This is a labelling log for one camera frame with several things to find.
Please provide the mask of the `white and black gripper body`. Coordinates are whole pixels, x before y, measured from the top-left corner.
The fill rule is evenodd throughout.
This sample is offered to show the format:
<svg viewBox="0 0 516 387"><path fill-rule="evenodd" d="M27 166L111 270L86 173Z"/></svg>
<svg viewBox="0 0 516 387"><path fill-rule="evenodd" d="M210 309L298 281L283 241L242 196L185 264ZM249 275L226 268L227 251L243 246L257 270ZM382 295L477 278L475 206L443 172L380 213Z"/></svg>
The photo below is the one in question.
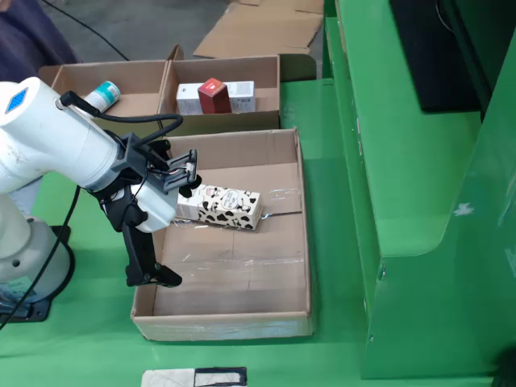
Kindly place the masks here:
<svg viewBox="0 0 516 387"><path fill-rule="evenodd" d="M90 185L90 193L117 232L128 226L153 233L168 227L176 214L177 192L165 194L142 177L118 176L110 184L102 178Z"/></svg>

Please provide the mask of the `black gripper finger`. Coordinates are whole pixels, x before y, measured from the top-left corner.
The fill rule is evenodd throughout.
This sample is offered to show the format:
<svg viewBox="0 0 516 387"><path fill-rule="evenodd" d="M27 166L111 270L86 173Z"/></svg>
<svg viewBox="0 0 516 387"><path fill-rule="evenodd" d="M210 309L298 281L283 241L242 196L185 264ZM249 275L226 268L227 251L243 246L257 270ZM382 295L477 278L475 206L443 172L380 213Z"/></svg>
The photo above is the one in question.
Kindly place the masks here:
<svg viewBox="0 0 516 387"><path fill-rule="evenodd" d="M199 187L201 183L202 177L200 175L197 175L194 182L189 183L188 185L183 185L179 188L178 192L183 198L191 198L193 196L194 191Z"/></svg>
<svg viewBox="0 0 516 387"><path fill-rule="evenodd" d="M147 214L138 210L136 205L129 205L124 212L121 231L129 257L129 263L125 268L126 283L129 287L177 287L182 283L182 277L156 261L152 235L137 228L146 219Z"/></svg>

